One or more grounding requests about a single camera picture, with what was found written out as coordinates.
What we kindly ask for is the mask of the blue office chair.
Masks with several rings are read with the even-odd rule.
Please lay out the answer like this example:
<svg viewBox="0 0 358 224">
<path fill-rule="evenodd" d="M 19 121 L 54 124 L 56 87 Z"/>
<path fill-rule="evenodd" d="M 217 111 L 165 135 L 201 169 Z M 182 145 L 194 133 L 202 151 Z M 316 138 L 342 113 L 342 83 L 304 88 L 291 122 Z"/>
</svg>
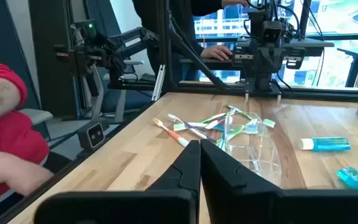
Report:
<svg viewBox="0 0 358 224">
<path fill-rule="evenodd" d="M 108 88 L 109 73 L 104 67 L 98 68 L 101 72 L 104 87 L 100 117 L 112 119 L 114 123 L 121 123 L 126 116 L 138 112 L 151 102 L 152 92 L 145 90 L 116 90 Z"/>
</svg>

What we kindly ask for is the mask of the purple white toothbrush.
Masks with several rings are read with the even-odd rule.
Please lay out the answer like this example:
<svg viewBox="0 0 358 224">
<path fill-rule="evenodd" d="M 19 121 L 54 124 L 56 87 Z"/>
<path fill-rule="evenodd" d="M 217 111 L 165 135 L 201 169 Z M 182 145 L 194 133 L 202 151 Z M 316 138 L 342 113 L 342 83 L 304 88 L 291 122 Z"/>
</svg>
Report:
<svg viewBox="0 0 358 224">
<path fill-rule="evenodd" d="M 197 136 L 199 136 L 200 138 L 202 139 L 207 139 L 207 140 L 210 140 L 211 142 L 215 142 L 215 140 L 208 136 L 207 134 L 205 134 L 204 132 L 198 130 L 197 128 L 195 128 L 194 126 L 188 124 L 187 122 L 183 121 L 182 119 L 176 117 L 175 115 L 172 115 L 172 114 L 168 114 L 168 118 L 171 122 L 181 122 L 182 124 L 185 125 L 186 128 L 188 128 L 190 131 L 192 131 L 193 133 L 195 133 Z"/>
</svg>

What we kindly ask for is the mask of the person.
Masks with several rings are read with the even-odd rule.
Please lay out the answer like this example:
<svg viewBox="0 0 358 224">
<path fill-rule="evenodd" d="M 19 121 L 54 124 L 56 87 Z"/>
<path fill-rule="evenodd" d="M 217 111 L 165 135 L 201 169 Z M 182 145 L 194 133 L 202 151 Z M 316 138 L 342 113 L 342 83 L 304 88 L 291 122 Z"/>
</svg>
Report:
<svg viewBox="0 0 358 224">
<path fill-rule="evenodd" d="M 20 76 L 0 63 L 0 213 L 53 175 L 44 167 L 50 152 L 46 140 L 19 110 L 26 98 Z"/>
<path fill-rule="evenodd" d="M 158 34 L 158 19 L 157 19 L 157 0 L 132 0 L 134 9 L 142 21 L 142 27 Z M 206 16 L 226 6 L 242 5 L 248 7 L 247 0 L 169 0 L 170 12 L 176 22 L 176 25 L 183 32 L 186 39 L 191 44 L 195 52 L 201 56 L 204 47 L 200 46 L 195 39 L 195 23 L 193 16 Z M 159 48 L 148 47 L 147 56 L 153 71 L 158 74 L 160 67 Z M 176 62 L 174 56 L 183 57 L 183 53 L 176 47 L 172 46 L 172 70 L 173 80 L 179 82 L 198 81 L 199 75 L 195 68 L 189 68 L 189 65 Z"/>
</svg>

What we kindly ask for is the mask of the person's hand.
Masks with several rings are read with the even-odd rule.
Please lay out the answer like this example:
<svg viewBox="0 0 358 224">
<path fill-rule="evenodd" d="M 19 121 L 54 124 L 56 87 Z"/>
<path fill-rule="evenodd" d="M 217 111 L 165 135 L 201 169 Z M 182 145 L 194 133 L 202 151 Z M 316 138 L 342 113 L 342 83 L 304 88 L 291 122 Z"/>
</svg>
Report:
<svg viewBox="0 0 358 224">
<path fill-rule="evenodd" d="M 232 52 L 224 45 L 214 45 L 204 49 L 201 53 L 201 58 L 215 58 L 220 61 L 229 60 Z"/>
</svg>

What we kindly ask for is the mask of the black aluminium table frame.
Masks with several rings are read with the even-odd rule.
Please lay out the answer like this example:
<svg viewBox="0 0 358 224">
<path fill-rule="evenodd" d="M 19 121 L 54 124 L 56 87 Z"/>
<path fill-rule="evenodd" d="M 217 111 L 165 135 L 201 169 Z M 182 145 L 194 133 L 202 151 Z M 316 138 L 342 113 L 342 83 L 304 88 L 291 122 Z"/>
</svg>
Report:
<svg viewBox="0 0 358 224">
<path fill-rule="evenodd" d="M 220 80 L 215 83 L 201 83 L 201 82 L 182 82 L 179 84 L 172 83 L 163 87 L 163 96 L 236 96 L 244 97 L 245 89 L 243 86 L 235 84 L 225 84 Z M 289 98 L 297 100 L 322 100 L 322 101 L 345 101 L 355 102 L 358 100 L 358 89 L 352 88 L 337 88 L 324 89 L 317 87 L 299 86 L 294 88 L 294 94 Z M 43 184 L 41 188 L 36 190 L 27 198 L 21 200 L 18 204 L 9 209 L 6 213 L 0 216 L 0 224 L 8 224 L 17 218 L 25 210 L 29 209 L 41 196 L 56 185 L 60 180 L 64 179 L 72 170 L 78 167 L 83 161 L 87 160 L 92 154 L 98 152 L 103 145 L 100 144 L 93 149 L 86 149 L 77 156 L 77 158 L 65 166 L 58 174 L 52 177 L 51 180 Z"/>
</svg>

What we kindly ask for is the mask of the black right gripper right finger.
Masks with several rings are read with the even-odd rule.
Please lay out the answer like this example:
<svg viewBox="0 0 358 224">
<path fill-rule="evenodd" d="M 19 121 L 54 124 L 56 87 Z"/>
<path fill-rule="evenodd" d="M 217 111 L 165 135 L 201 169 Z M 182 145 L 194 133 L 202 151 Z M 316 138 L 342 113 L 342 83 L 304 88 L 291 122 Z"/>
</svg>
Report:
<svg viewBox="0 0 358 224">
<path fill-rule="evenodd" d="M 201 178 L 207 199 L 281 197 L 279 187 L 207 140 L 201 141 Z"/>
</svg>

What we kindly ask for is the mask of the grey chair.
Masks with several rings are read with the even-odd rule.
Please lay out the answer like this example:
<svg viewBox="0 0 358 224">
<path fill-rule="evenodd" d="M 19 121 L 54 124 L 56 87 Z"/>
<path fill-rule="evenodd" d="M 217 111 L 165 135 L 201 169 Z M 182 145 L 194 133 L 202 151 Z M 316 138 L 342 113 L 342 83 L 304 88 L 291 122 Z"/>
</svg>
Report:
<svg viewBox="0 0 358 224">
<path fill-rule="evenodd" d="M 27 115 L 31 119 L 33 125 L 43 123 L 53 118 L 53 115 L 49 111 L 43 110 L 25 108 L 21 110 L 21 113 Z"/>
</svg>

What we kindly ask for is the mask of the blue mouthwash bottle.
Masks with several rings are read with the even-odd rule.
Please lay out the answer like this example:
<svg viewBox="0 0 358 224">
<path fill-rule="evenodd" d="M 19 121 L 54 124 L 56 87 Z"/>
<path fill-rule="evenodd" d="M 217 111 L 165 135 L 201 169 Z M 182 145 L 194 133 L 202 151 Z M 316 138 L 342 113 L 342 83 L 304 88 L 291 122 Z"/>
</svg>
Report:
<svg viewBox="0 0 358 224">
<path fill-rule="evenodd" d="M 339 179 L 352 189 L 358 189 L 358 170 L 353 167 L 345 167 L 336 172 Z"/>
<path fill-rule="evenodd" d="M 298 143 L 300 150 L 306 151 L 348 151 L 351 149 L 349 141 L 344 137 L 331 138 L 303 138 Z"/>
</svg>

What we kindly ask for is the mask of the orange white toothbrush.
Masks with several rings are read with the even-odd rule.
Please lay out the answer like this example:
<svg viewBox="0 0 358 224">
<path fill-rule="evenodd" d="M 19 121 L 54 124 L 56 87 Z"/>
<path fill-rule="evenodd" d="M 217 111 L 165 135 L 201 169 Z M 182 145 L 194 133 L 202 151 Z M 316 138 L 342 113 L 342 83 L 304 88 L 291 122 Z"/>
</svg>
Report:
<svg viewBox="0 0 358 224">
<path fill-rule="evenodd" d="M 181 144 L 183 147 L 187 147 L 187 145 L 189 144 L 189 142 L 181 137 L 180 135 L 178 135 L 176 132 L 172 131 L 171 129 L 168 129 L 162 122 L 161 120 L 154 118 L 153 119 L 154 123 L 164 129 L 174 140 L 176 140 L 176 142 L 178 142 L 179 144 Z"/>
</svg>

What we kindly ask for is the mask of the dark standing desk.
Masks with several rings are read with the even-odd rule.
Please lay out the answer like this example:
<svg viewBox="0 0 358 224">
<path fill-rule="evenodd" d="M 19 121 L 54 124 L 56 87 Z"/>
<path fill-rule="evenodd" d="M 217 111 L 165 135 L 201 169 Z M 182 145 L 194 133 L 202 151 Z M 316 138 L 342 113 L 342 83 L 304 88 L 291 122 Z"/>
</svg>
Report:
<svg viewBox="0 0 358 224">
<path fill-rule="evenodd" d="M 204 63 L 233 63 L 237 60 L 252 60 L 253 53 L 249 50 L 250 42 L 239 40 L 233 48 L 234 55 L 229 60 L 203 59 Z M 293 39 L 290 43 L 283 44 L 286 49 L 284 60 L 300 61 L 304 57 L 317 57 L 322 54 L 325 47 L 334 47 L 333 43 L 314 39 Z"/>
</svg>

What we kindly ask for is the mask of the clear acrylic organizer box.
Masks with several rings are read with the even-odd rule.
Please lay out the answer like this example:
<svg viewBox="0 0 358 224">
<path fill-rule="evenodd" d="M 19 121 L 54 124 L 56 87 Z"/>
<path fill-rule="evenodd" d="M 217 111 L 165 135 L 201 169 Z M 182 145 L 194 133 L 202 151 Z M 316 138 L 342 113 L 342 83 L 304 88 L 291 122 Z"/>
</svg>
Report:
<svg viewBox="0 0 358 224">
<path fill-rule="evenodd" d="M 244 129 L 243 132 L 226 142 L 226 148 L 223 151 L 264 179 L 280 186 L 282 167 L 277 148 L 270 136 L 269 127 L 264 125 L 257 114 L 250 113 L 250 115 L 259 120 L 259 133 L 246 134 Z M 251 119 L 236 112 L 228 112 L 225 118 L 224 129 L 226 133 L 251 121 Z"/>
</svg>

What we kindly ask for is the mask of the silver frame bracket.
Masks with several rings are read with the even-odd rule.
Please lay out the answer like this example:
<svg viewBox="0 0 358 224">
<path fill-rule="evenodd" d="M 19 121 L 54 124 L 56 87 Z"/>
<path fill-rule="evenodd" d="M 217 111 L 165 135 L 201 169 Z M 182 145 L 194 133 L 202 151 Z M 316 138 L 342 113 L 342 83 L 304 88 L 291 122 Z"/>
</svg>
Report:
<svg viewBox="0 0 358 224">
<path fill-rule="evenodd" d="M 165 76 L 165 65 L 161 65 L 156 77 L 155 87 L 152 93 L 152 101 L 157 101 L 160 98 L 164 76 Z"/>
</svg>

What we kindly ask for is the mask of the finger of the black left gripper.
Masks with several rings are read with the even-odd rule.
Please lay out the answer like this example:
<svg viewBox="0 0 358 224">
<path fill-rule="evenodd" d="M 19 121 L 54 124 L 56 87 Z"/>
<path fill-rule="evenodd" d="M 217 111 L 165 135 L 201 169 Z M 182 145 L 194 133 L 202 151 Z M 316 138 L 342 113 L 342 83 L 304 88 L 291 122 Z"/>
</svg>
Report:
<svg viewBox="0 0 358 224">
<path fill-rule="evenodd" d="M 273 73 L 277 73 L 281 69 L 285 53 L 286 49 L 284 48 L 273 49 Z"/>
<path fill-rule="evenodd" d="M 273 72 L 273 60 L 270 56 L 270 50 L 266 47 L 258 48 L 259 70 L 265 73 Z"/>
</svg>

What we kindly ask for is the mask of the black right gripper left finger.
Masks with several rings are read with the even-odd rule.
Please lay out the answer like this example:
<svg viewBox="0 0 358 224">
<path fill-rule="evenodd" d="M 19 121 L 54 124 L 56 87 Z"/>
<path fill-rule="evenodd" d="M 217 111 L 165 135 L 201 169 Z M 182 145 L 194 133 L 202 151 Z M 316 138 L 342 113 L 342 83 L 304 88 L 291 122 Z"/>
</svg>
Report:
<svg viewBox="0 0 358 224">
<path fill-rule="evenodd" d="M 147 190 L 184 189 L 200 194 L 201 146 L 192 140 L 170 167 Z"/>
</svg>

